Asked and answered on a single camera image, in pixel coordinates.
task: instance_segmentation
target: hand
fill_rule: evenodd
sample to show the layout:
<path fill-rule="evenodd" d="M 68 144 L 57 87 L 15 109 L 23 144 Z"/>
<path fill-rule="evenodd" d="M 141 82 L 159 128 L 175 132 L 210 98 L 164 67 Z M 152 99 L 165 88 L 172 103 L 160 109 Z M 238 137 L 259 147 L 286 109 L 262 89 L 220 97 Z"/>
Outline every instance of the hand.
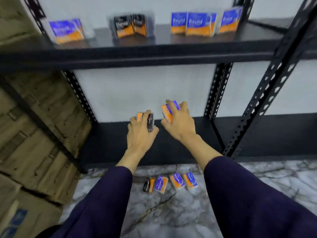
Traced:
<path fill-rule="evenodd" d="M 131 117 L 131 123 L 128 124 L 129 131 L 126 136 L 128 150 L 135 150 L 144 155 L 151 148 L 159 128 L 154 126 L 152 132 L 147 130 L 147 117 L 150 113 L 151 110 L 147 110 L 143 114 L 141 122 L 137 122 L 135 117 Z"/>
<path fill-rule="evenodd" d="M 173 120 L 171 123 L 169 123 L 167 119 L 164 118 L 162 119 L 161 124 L 170 133 L 170 135 L 173 136 L 174 139 L 177 139 L 182 144 L 184 144 L 185 137 L 196 134 L 195 122 L 189 114 L 187 102 L 184 101 L 180 104 L 180 110 L 176 109 L 172 101 L 167 99 L 166 103 L 169 105 L 172 111 Z"/>

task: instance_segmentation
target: marble tile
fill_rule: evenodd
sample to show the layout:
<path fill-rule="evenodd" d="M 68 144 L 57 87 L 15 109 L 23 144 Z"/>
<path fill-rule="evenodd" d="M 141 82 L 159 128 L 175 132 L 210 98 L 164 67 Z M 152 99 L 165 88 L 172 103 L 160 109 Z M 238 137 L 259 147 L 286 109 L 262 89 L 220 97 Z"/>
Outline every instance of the marble tile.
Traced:
<path fill-rule="evenodd" d="M 260 180 L 283 192 L 317 215 L 317 160 L 240 163 Z M 104 169 L 89 170 L 81 177 L 73 201 L 64 208 L 63 222 L 75 205 L 98 182 Z M 146 177 L 193 172 L 195 190 L 174 189 L 169 182 L 164 194 L 142 192 Z M 202 170 L 196 164 L 143 166 L 133 176 L 121 237 L 214 237 L 221 238 L 219 226 L 208 199 Z"/>

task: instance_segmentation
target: person's left hand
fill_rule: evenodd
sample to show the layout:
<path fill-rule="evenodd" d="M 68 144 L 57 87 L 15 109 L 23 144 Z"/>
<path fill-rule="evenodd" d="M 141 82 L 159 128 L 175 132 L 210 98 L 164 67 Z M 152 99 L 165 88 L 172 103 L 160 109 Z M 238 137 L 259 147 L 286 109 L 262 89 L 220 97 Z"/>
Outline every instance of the person's left hand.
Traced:
<path fill-rule="evenodd" d="M 141 122 L 137 122 L 135 117 L 130 118 L 130 124 L 128 124 L 128 134 L 126 136 L 128 149 L 141 152 L 143 155 L 151 148 L 154 139 L 159 132 L 159 128 L 154 126 L 152 132 L 147 130 L 147 117 L 151 113 L 151 110 L 147 110 L 143 114 Z"/>

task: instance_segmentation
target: long-sleeved shirt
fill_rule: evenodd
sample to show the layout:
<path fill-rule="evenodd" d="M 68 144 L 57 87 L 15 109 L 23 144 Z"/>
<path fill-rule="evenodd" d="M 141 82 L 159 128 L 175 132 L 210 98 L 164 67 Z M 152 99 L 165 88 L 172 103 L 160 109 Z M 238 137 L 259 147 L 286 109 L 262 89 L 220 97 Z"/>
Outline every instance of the long-sleeved shirt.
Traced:
<path fill-rule="evenodd" d="M 317 237 L 313 213 L 231 159 L 212 159 L 204 178 L 224 238 Z M 52 238 L 119 237 L 131 186 L 129 169 L 110 168 Z"/>

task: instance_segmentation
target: shelving unit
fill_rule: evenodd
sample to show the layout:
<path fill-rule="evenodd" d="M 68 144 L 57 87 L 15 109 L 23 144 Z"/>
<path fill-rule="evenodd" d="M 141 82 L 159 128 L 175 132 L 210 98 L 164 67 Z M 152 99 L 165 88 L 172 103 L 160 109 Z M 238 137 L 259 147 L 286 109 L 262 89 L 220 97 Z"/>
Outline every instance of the shelving unit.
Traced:
<path fill-rule="evenodd" d="M 28 2 L 40 23 L 45 18 L 41 6 L 34 0 Z M 203 116 L 194 117 L 197 133 L 217 151 L 238 161 L 317 158 L 313 149 L 316 113 L 264 115 L 298 61 L 317 59 L 317 0 L 304 0 L 294 18 L 253 20 L 248 16 L 254 0 L 234 0 L 237 2 L 244 6 L 238 31 L 211 38 L 171 35 L 169 25 L 158 24 L 153 39 L 133 36 L 114 41 L 109 29 L 100 28 L 94 39 L 54 45 L 39 25 L 42 36 L 0 48 L 0 71 L 63 70 L 93 124 L 78 161 L 70 157 L 83 169 L 104 168 L 119 161 L 126 149 L 128 122 L 98 122 L 72 70 L 180 64 L 217 63 Z M 243 114 L 217 117 L 233 63 L 255 61 L 270 64 Z M 159 120 L 155 123 L 160 132 L 140 165 L 193 163 L 191 154 L 168 135 Z"/>

